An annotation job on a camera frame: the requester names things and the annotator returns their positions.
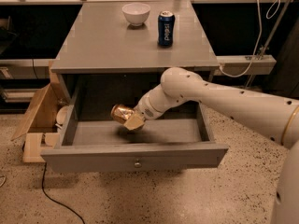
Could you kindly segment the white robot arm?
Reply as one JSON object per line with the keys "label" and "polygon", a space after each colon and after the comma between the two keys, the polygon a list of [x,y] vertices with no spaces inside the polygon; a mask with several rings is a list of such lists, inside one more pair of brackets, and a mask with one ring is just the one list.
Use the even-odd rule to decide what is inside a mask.
{"label": "white robot arm", "polygon": [[160,84],[139,100],[124,126],[137,129],[188,101],[206,105],[289,150],[271,224],[299,224],[299,101],[209,83],[194,72],[172,67],[163,72]]}

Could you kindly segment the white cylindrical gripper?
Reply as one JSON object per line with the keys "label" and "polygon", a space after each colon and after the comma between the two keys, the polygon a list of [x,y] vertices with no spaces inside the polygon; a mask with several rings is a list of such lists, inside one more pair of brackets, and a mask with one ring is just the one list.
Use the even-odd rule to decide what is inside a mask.
{"label": "white cylindrical gripper", "polygon": [[156,111],[154,107],[150,103],[150,97],[145,94],[141,97],[138,104],[135,107],[135,110],[138,112],[134,112],[128,120],[124,122],[124,127],[128,130],[136,130],[142,127],[145,124],[146,120],[154,120],[159,118],[162,113]]}

